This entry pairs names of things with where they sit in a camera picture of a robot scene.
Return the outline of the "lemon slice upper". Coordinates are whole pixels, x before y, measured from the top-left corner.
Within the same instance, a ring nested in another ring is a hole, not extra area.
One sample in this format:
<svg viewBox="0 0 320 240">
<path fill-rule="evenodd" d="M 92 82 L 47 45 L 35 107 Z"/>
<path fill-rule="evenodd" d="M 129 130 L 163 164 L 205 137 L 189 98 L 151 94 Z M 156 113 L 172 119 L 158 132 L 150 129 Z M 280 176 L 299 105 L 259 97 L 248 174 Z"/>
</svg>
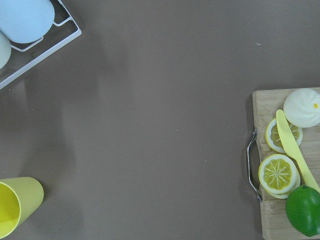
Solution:
<svg viewBox="0 0 320 240">
<path fill-rule="evenodd" d="M 303 129 L 301 127 L 297 127 L 292 123 L 288 122 L 288 125 L 291 129 L 291 132 L 296 140 L 298 146 L 302 143 L 303 140 Z M 279 131 L 277 128 L 277 121 L 276 118 L 272 119 L 265 129 L 265 140 L 268 146 L 278 152 L 278 153 L 285 153 L 283 145 L 281 143 Z"/>
</svg>

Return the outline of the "white toy bun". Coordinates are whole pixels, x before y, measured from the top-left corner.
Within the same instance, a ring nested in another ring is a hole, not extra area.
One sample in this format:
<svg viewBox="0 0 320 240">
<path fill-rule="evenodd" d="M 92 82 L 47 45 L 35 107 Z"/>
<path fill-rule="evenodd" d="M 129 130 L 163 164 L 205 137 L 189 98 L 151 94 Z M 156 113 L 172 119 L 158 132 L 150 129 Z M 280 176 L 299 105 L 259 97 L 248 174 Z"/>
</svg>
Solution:
<svg viewBox="0 0 320 240">
<path fill-rule="evenodd" d="M 320 123 L 320 94 L 311 88 L 294 90 L 286 98 L 283 111 L 293 125 L 314 127 Z"/>
</svg>

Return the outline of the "yellow plastic knife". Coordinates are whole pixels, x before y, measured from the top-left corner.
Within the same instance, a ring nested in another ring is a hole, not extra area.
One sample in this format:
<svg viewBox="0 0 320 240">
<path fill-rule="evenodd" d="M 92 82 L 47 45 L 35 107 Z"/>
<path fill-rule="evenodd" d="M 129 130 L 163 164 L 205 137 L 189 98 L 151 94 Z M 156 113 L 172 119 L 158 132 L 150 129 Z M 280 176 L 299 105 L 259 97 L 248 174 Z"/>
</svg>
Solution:
<svg viewBox="0 0 320 240">
<path fill-rule="evenodd" d="M 297 144 L 296 139 L 292 133 L 292 130 L 288 124 L 285 113 L 283 110 L 278 109 L 276 111 L 276 126 L 279 134 L 279 138 L 285 153 L 293 158 L 300 170 L 304 183 L 316 191 L 320 192 L 320 187 L 311 173 L 301 151 Z"/>
</svg>

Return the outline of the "green toy lime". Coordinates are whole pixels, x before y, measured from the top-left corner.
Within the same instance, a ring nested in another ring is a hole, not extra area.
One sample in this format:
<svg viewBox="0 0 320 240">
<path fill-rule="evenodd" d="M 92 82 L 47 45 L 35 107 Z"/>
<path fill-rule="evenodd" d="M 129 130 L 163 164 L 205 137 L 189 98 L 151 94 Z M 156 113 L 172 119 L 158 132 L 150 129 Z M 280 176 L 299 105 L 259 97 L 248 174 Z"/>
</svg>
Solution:
<svg viewBox="0 0 320 240">
<path fill-rule="evenodd" d="M 320 193 L 307 185 L 293 190 L 286 199 L 285 212 L 291 225 L 307 237 L 320 233 Z"/>
</svg>

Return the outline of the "yellow plastic cup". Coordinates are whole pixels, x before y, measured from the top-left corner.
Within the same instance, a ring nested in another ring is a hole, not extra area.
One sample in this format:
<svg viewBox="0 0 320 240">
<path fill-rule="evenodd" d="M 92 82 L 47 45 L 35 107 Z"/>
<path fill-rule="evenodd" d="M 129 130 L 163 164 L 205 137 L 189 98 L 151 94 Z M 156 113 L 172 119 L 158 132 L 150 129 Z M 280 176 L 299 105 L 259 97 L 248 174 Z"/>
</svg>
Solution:
<svg viewBox="0 0 320 240">
<path fill-rule="evenodd" d="M 44 189 L 32 177 L 15 177 L 0 180 L 0 238 L 10 235 L 44 199 Z"/>
</svg>

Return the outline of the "light blue cup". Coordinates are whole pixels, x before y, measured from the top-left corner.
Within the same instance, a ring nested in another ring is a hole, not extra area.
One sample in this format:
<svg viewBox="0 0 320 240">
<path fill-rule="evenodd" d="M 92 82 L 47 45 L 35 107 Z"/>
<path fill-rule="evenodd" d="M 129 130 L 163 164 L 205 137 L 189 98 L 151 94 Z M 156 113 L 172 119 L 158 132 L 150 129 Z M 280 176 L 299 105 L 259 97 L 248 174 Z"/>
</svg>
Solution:
<svg viewBox="0 0 320 240">
<path fill-rule="evenodd" d="M 37 41 L 50 30 L 54 18 L 55 10 L 49 0 L 0 2 L 0 31 L 15 43 Z"/>
</svg>

